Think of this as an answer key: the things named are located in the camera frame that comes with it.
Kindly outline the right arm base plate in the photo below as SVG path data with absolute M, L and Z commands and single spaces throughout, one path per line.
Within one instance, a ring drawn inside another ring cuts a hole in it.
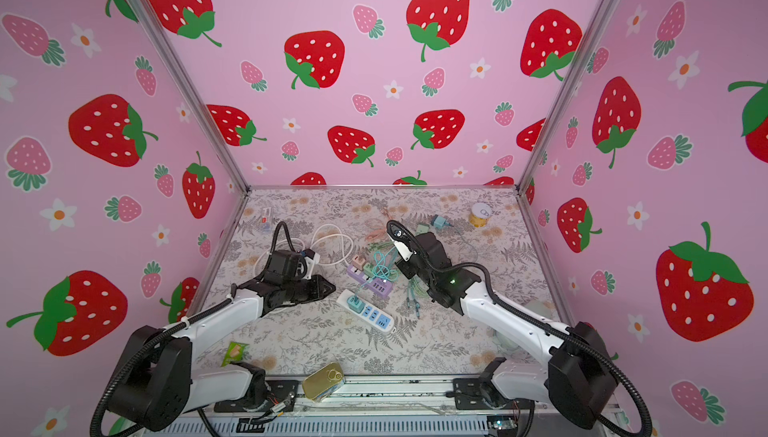
M 528 399 L 504 397 L 490 381 L 480 377 L 453 379 L 450 395 L 458 410 L 529 410 L 535 406 Z

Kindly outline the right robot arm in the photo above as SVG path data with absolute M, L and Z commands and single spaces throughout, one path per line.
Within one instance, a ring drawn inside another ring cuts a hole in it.
M 647 404 L 611 359 L 594 328 L 584 322 L 568 326 L 497 294 L 485 266 L 452 263 L 431 232 L 415 235 L 396 220 L 388 221 L 386 229 L 399 254 L 397 267 L 405 277 L 424 282 L 433 302 L 507 336 L 540 364 L 537 373 L 515 372 L 504 360 L 492 365 L 490 385 L 497 394 L 507 400 L 547 403 L 582 429 L 590 430 L 600 423 L 624 436 L 626 430 L 602 414 L 617 387 L 622 386 L 639 414 L 638 435 L 651 435 Z

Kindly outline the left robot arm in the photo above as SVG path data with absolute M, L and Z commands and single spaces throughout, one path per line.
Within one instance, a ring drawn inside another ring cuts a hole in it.
M 131 334 L 91 418 L 100 436 L 107 413 L 130 422 L 123 435 L 161 431 L 189 412 L 229 401 L 270 419 L 278 402 L 264 369 L 244 361 L 201 372 L 198 357 L 238 328 L 271 312 L 322 301 L 336 290 L 313 269 L 317 256 L 294 246 L 272 244 L 256 277 L 231 286 L 218 304 L 164 327 L 144 326 Z

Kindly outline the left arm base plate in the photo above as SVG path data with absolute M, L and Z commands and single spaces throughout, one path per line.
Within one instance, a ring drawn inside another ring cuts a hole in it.
M 278 413 L 292 412 L 295 407 L 300 382 L 292 379 L 267 379 L 255 391 L 248 391 L 238 400 L 227 400 L 214 404 L 215 413 L 265 414 L 275 406 L 283 405 Z

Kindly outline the pink charger plug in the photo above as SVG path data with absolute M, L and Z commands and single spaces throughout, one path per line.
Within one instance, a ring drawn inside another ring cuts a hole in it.
M 359 270 L 362 270 L 366 264 L 366 259 L 360 255 L 354 255 L 352 257 L 352 265 Z

